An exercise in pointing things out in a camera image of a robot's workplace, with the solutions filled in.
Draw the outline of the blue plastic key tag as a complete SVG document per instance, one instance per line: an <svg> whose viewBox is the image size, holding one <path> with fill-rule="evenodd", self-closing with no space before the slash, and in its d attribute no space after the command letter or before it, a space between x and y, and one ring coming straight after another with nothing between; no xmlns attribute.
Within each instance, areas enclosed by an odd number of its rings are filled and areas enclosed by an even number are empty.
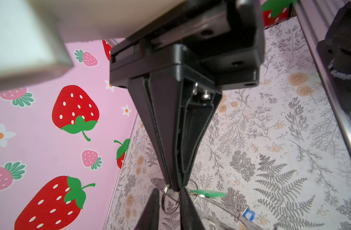
<svg viewBox="0 0 351 230"><path fill-rule="evenodd" d="M246 217L249 221L253 221L255 219L256 213L250 209L246 209L243 212L243 216Z"/></svg>

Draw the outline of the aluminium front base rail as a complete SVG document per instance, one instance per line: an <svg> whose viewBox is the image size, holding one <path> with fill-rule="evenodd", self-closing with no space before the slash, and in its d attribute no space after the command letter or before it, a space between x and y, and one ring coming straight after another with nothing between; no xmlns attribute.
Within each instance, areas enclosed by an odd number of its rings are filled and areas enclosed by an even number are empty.
<svg viewBox="0 0 351 230"><path fill-rule="evenodd" d="M294 11L351 155L351 1L298 1Z"/></svg>

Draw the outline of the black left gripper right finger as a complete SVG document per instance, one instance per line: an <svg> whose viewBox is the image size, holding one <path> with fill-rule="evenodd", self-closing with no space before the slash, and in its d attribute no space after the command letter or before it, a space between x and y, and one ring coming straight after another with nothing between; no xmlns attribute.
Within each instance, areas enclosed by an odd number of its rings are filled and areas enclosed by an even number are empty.
<svg viewBox="0 0 351 230"><path fill-rule="evenodd" d="M179 192L181 230L205 230L186 188Z"/></svg>

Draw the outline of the silver split keyring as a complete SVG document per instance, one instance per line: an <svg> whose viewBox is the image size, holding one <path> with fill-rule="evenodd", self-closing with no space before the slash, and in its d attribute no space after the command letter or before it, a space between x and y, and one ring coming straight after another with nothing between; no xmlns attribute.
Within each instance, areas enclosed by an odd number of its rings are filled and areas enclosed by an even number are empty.
<svg viewBox="0 0 351 230"><path fill-rule="evenodd" d="M161 209L166 215L174 214L178 210L178 208L180 206L179 200L175 200L171 195L169 195L168 194L169 191L171 191L171 185L170 184L166 184L166 186L163 189L163 194L161 196ZM175 207L175 209L173 211L167 211L166 198L171 199L175 204L177 204L177 206Z"/></svg>
<svg viewBox="0 0 351 230"><path fill-rule="evenodd" d="M199 190L198 184L194 180L189 181L189 185L187 186L187 190L191 198L192 202L196 203L199 198L204 198L205 195L201 193Z"/></svg>

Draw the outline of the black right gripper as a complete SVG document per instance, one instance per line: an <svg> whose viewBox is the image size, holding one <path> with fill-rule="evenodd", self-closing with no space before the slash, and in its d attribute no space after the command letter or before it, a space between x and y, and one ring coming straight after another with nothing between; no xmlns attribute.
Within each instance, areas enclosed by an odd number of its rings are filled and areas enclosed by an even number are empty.
<svg viewBox="0 0 351 230"><path fill-rule="evenodd" d="M216 87L256 87L264 52L258 1L185 1L112 48L112 85L127 88L150 73L148 135L174 191L188 184L221 100Z"/></svg>

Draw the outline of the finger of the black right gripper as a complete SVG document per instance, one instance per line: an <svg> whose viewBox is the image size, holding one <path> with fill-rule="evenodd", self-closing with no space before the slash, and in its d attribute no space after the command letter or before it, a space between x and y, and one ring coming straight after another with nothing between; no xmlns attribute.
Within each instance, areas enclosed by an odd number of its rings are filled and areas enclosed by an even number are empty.
<svg viewBox="0 0 351 230"><path fill-rule="evenodd" d="M149 79L147 77L130 79L128 83L128 91L153 145L164 180L167 183L170 183L170 177L164 158L163 147L159 136L155 110L150 93Z"/></svg>

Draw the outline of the green plastic key tag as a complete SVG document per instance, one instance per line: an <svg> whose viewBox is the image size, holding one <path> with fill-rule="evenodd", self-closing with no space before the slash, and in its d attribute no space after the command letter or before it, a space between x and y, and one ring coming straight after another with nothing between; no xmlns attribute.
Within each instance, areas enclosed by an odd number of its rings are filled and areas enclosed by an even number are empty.
<svg viewBox="0 0 351 230"><path fill-rule="evenodd" d="M217 197L224 197L226 194L220 191L212 191L212 190L200 190L202 194L205 195L204 198L217 198Z"/></svg>

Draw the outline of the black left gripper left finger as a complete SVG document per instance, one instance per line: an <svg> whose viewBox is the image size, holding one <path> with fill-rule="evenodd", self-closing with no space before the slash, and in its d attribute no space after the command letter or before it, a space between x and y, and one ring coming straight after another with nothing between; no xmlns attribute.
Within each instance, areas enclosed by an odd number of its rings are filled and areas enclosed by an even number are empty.
<svg viewBox="0 0 351 230"><path fill-rule="evenodd" d="M153 189L137 222L135 230L158 230L160 211L160 196L157 188Z"/></svg>

